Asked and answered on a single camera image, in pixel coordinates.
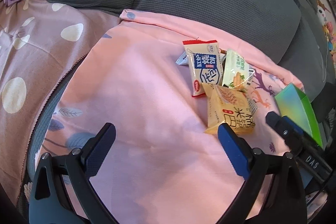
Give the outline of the red white biscuit packet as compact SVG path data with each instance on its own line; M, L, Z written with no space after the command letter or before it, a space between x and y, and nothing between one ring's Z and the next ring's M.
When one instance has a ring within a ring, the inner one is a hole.
M189 62L193 97L197 97L205 92L202 83L219 84L223 78L219 44L216 40L185 40L183 45Z

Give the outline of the green cardboard box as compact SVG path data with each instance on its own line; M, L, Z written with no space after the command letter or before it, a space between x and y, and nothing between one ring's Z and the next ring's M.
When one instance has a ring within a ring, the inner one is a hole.
M281 116L287 116L306 131L322 147L321 133L307 95L294 84L289 84L275 96Z

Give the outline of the yellow rice cake packet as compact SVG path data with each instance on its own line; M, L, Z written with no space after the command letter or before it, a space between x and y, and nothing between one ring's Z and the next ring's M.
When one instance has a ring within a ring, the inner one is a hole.
M207 129L205 133L216 134L218 127L226 123L237 135L254 131L255 121L244 93L235 89L202 84L207 96Z

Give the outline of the pale green cracker packet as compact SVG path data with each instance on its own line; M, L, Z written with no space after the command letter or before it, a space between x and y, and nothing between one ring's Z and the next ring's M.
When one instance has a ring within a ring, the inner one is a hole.
M251 85L255 69L233 50L226 51L222 86L247 92Z

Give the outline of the mauve spotted quilt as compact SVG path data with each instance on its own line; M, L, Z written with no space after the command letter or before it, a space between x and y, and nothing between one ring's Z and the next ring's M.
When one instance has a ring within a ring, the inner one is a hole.
M1 5L1 185L21 191L34 126L64 75L118 17L46 0Z

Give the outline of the small white blue packet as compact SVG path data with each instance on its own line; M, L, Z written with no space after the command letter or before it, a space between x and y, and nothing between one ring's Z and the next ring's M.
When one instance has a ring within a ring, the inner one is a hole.
M184 51L175 62L177 65L189 65L188 56Z

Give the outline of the orange snack packet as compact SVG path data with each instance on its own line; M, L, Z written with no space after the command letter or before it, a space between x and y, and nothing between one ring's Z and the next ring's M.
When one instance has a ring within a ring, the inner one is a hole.
M227 52L226 52L225 50L221 50L221 49L220 49L220 53L221 53L221 54L224 54L224 55L227 54Z

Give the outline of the pink deer print blanket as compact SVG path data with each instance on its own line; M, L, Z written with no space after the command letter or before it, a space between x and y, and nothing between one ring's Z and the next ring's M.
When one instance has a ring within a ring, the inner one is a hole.
M190 70L176 64L185 40L215 40L256 69L252 147L282 155L265 123L273 95L302 82L263 52L220 29L175 16L124 10L92 48L52 116L41 153L66 155L115 125L117 137L91 182L120 223L215 223L243 183L207 127L207 99L193 97Z

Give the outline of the colourful plush toys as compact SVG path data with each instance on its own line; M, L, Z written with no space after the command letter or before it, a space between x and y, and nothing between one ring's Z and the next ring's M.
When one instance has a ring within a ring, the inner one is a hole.
M327 19L327 11L329 12L329 9L320 0L317 0L317 16L322 24L323 33L327 40L327 47L333 59L335 68L335 31L332 22Z

